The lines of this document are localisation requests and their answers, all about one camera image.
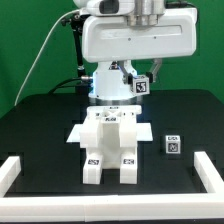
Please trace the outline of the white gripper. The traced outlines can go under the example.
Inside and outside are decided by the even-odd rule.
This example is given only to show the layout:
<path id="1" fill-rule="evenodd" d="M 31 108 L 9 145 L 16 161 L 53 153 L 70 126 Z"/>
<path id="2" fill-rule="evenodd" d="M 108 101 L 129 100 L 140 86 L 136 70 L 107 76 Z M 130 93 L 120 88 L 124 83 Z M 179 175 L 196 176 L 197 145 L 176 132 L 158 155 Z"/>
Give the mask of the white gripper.
<path id="1" fill-rule="evenodd" d="M 164 0 L 88 0 L 83 10 L 82 53 L 90 63 L 119 61 L 123 83 L 133 75 L 126 60 L 154 59 L 151 83 L 162 66 L 160 58 L 190 56 L 196 50 L 197 9 L 166 8 Z"/>

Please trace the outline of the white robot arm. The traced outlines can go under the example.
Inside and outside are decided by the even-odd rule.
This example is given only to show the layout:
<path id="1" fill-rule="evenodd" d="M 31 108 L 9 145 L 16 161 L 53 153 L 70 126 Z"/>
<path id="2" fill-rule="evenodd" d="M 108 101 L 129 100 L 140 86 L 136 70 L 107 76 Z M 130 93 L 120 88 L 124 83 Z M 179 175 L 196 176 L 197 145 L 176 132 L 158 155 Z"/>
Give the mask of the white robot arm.
<path id="1" fill-rule="evenodd" d="M 92 100 L 126 101 L 149 92 L 150 79 L 133 60 L 152 59 L 155 74 L 164 58 L 196 50 L 197 9 L 182 0 L 73 0 L 86 16 L 85 60 L 95 63 Z"/>

